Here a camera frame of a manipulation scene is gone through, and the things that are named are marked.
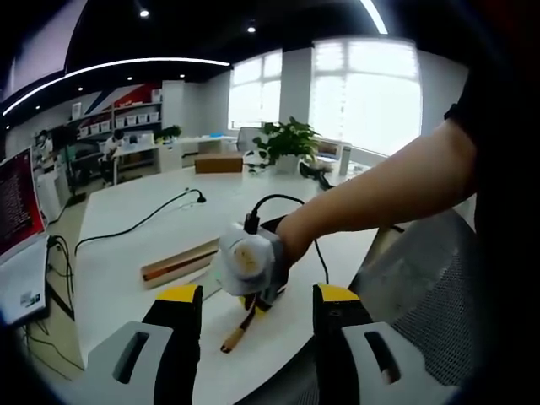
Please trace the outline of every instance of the window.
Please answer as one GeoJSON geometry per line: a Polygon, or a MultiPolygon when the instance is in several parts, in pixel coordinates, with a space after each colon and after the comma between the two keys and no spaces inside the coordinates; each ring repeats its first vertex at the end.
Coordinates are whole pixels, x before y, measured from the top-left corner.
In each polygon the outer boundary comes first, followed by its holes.
{"type": "Polygon", "coordinates": [[[389,156],[420,134],[416,49],[396,40],[317,42],[310,124],[325,138],[389,156]]]}
{"type": "Polygon", "coordinates": [[[282,52],[235,65],[229,93],[229,129],[279,121],[282,52]]]}

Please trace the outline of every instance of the green plant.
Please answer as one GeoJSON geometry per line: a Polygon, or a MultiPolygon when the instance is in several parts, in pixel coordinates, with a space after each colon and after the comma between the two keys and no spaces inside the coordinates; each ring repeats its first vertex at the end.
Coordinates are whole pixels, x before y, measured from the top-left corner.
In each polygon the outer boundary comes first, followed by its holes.
{"type": "Polygon", "coordinates": [[[163,128],[154,133],[154,140],[158,139],[167,139],[167,138],[178,138],[182,134],[182,128],[177,125],[172,127],[163,128]]]}
{"type": "Polygon", "coordinates": [[[253,139],[253,143],[260,149],[259,155],[268,159],[270,165],[274,165],[280,156],[293,154],[303,158],[314,159],[317,142],[313,137],[317,133],[308,124],[302,124],[289,118],[289,123],[265,122],[261,132],[268,135],[268,141],[261,138],[253,139]]]}

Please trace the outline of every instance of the hand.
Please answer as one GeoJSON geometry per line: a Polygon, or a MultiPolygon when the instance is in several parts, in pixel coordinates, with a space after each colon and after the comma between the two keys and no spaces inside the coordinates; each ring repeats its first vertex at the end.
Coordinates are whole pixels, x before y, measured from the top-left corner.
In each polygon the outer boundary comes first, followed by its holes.
{"type": "Polygon", "coordinates": [[[298,211],[286,216],[276,228],[276,235],[283,242],[285,249],[285,265],[291,268],[307,252],[313,241],[305,231],[305,223],[298,218],[298,211]]]}

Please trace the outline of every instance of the ceiling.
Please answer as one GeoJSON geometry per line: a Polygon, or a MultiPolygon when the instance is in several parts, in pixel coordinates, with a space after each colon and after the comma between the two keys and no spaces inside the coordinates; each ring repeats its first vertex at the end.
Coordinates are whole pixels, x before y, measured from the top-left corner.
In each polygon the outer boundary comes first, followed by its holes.
{"type": "MultiPolygon", "coordinates": [[[[65,1],[47,0],[27,7],[15,35],[5,49],[14,54],[24,36],[45,22],[65,1]]],[[[470,29],[454,8],[443,1],[375,0],[391,36],[409,38],[421,50],[469,64],[478,53],[470,29]]],[[[265,51],[306,47],[313,40],[340,35],[378,35],[359,0],[236,0],[180,2],[172,0],[88,0],[73,33],[66,60],[66,73],[103,62],[134,57],[197,57],[235,63],[265,51]],[[150,15],[141,19],[146,8],[150,15]],[[254,20],[255,34],[246,32],[254,20]]],[[[6,73],[10,57],[3,52],[0,74],[6,73]]],[[[64,80],[34,95],[7,118],[11,125],[41,110],[84,93],[129,84],[178,79],[204,82],[229,69],[189,62],[134,63],[99,69],[64,80]]],[[[50,81],[44,78],[42,83],[50,81]]],[[[29,89],[23,89],[3,105],[5,108],[29,89]]]]}

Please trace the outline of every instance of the ceiling light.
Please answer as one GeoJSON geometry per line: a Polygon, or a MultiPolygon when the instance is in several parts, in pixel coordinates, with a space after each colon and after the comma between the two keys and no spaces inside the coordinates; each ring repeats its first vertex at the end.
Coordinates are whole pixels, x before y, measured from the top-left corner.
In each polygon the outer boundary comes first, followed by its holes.
{"type": "Polygon", "coordinates": [[[371,0],[360,0],[360,2],[364,4],[365,10],[368,12],[371,19],[373,20],[373,23],[375,24],[375,27],[377,27],[379,34],[388,35],[388,30],[386,29],[385,23],[382,21],[382,18],[379,15],[379,12],[377,11],[377,8],[373,4],[373,2],[371,0]]]}
{"type": "Polygon", "coordinates": [[[23,97],[15,101],[12,105],[10,105],[8,108],[6,108],[3,111],[2,115],[6,116],[13,108],[15,108],[17,105],[21,104],[25,100],[29,99],[32,95],[35,95],[36,93],[42,91],[43,89],[46,89],[47,87],[52,86],[53,84],[61,82],[65,80],[66,78],[71,78],[78,74],[91,72],[92,70],[96,70],[96,69],[108,68],[110,66],[117,66],[117,65],[125,65],[128,63],[138,63],[138,62],[194,62],[194,63],[207,63],[209,65],[230,66],[230,63],[228,62],[212,61],[208,59],[196,59],[194,57],[141,57],[138,59],[124,59],[121,61],[101,63],[100,65],[85,67],[84,69],[80,69],[75,72],[68,73],[61,78],[56,78],[49,83],[42,84],[40,87],[33,89],[28,94],[25,94],[23,97]]]}

